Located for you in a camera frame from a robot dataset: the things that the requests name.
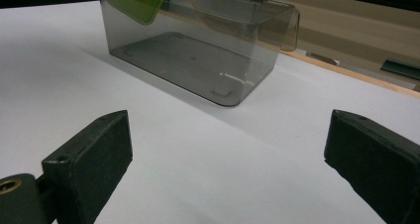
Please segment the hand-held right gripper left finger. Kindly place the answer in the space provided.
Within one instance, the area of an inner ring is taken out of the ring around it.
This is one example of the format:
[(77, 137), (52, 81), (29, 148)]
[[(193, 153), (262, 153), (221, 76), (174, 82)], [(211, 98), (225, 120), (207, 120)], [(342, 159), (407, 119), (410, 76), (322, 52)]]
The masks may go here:
[(42, 160), (59, 224), (93, 224), (133, 159), (126, 110), (99, 117)]

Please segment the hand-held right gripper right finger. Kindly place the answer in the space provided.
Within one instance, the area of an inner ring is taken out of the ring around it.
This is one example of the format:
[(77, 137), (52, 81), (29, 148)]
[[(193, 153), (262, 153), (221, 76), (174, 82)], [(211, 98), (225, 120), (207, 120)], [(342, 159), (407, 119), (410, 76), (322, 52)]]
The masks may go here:
[(324, 158), (386, 224), (420, 224), (420, 145), (335, 110)]

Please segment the wooden desk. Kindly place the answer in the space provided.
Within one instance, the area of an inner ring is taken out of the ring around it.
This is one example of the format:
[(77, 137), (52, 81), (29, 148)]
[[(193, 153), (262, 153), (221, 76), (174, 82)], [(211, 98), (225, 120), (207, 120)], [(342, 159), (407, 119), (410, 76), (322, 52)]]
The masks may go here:
[(420, 92), (420, 81), (383, 70), (389, 58), (420, 65), (420, 12), (356, 0), (278, 0), (300, 12), (298, 47), (315, 57)]

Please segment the wooden table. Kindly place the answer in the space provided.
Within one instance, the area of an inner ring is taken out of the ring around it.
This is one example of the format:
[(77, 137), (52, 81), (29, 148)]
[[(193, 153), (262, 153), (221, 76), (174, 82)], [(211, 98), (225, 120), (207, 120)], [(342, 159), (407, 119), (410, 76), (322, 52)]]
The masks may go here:
[(398, 93), (401, 93), (401, 94), (405, 94), (405, 95), (420, 99), (420, 92), (410, 90), (408, 88), (404, 88), (402, 86), (395, 85), (395, 84), (392, 84), (390, 82), (386, 82), (386, 81), (383, 81), (383, 80), (380, 80), (380, 79), (377, 79), (377, 78), (374, 78), (374, 77), (371, 77), (371, 76), (368, 76), (368, 75), (364, 75), (364, 74), (361, 74), (361, 73), (358, 73), (358, 72), (355, 72), (355, 71), (351, 71), (351, 70), (348, 70), (348, 69), (345, 69), (345, 68), (341, 68), (341, 67), (338, 67), (336, 65), (332, 65), (332, 64), (326, 63), (324, 61), (321, 61), (321, 60), (318, 60), (318, 59), (315, 59), (315, 58), (312, 58), (312, 57), (309, 57), (309, 56), (301, 55), (297, 52), (285, 52), (285, 51), (280, 50), (279, 53), (283, 54), (283, 55), (286, 55), (286, 56), (291, 56), (291, 57), (296, 58), (298, 60), (308, 62), (310, 64), (322, 67), (322, 68), (330, 70), (330, 71), (340, 73), (340, 74), (345, 75), (345, 76), (349, 76), (349, 77), (357, 79), (357, 80), (361, 80), (361, 81), (364, 81), (364, 82), (367, 82), (367, 83), (370, 83), (370, 84), (373, 84), (373, 85), (377, 85), (377, 86), (386, 88), (388, 90), (392, 90), (392, 91), (395, 91), (395, 92), (398, 92)]

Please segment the transparent grey box with lid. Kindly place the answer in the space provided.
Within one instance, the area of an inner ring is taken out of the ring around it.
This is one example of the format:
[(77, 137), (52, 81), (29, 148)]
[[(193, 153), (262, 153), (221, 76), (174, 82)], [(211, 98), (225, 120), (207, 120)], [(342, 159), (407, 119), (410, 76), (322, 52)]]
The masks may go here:
[(299, 11), (272, 0), (164, 0), (142, 25), (100, 0), (109, 53), (232, 107), (297, 47)]

